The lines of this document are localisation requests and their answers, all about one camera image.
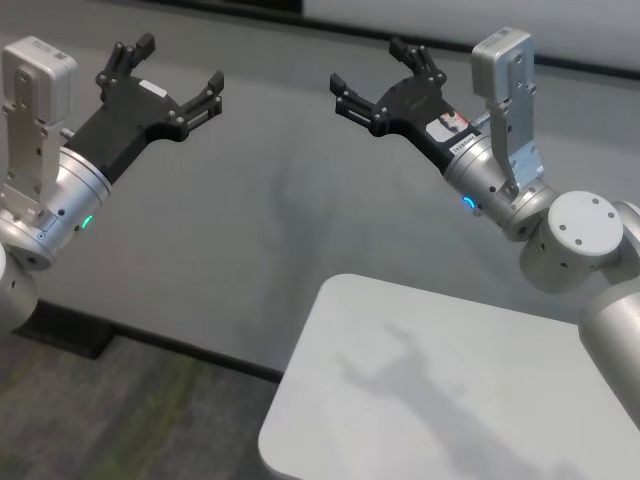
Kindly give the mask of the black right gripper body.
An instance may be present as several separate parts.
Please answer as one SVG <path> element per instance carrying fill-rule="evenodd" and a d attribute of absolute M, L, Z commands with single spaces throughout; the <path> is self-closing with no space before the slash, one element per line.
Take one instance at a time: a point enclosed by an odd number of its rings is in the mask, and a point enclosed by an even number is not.
<path fill-rule="evenodd" d="M 420 74 L 387 90 L 376 104 L 374 135 L 407 139 L 441 173 L 480 130 L 443 98 L 444 74 Z"/>

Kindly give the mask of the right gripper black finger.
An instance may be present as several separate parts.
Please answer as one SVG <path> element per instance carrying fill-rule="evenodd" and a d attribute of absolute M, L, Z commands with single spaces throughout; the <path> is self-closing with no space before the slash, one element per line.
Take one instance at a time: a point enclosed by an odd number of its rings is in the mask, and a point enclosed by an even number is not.
<path fill-rule="evenodd" d="M 435 85 L 444 85 L 447 75 L 440 70 L 424 45 L 410 45 L 399 37 L 392 37 L 389 53 L 408 67 L 415 77 L 424 77 Z"/>
<path fill-rule="evenodd" d="M 373 136 L 388 133 L 388 122 L 382 108 L 361 97 L 337 73 L 330 76 L 329 89 L 336 97 L 336 114 L 366 128 Z"/>

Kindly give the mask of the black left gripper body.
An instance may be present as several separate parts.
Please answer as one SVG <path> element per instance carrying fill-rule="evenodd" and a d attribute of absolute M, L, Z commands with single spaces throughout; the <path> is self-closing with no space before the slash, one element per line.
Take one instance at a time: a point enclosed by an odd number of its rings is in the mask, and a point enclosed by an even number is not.
<path fill-rule="evenodd" d="M 96 76 L 101 106 L 64 144 L 114 184 L 146 147 L 159 140 L 182 142 L 188 136 L 184 111 L 169 95 L 163 96 L 127 75 Z"/>

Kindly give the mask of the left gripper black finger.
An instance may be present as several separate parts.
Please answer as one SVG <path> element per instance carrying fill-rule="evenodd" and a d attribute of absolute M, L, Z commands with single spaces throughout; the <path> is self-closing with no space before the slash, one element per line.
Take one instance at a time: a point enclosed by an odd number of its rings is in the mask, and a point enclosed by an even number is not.
<path fill-rule="evenodd" d="M 130 75 L 131 72 L 155 51 L 155 36 L 147 32 L 134 45 L 117 42 L 105 68 L 96 75 L 98 86 L 104 86 L 117 75 Z"/>
<path fill-rule="evenodd" d="M 185 140 L 189 133 L 222 113 L 221 92 L 224 89 L 224 74 L 216 71 L 204 89 L 191 100 L 179 105 L 172 120 L 173 140 Z"/>

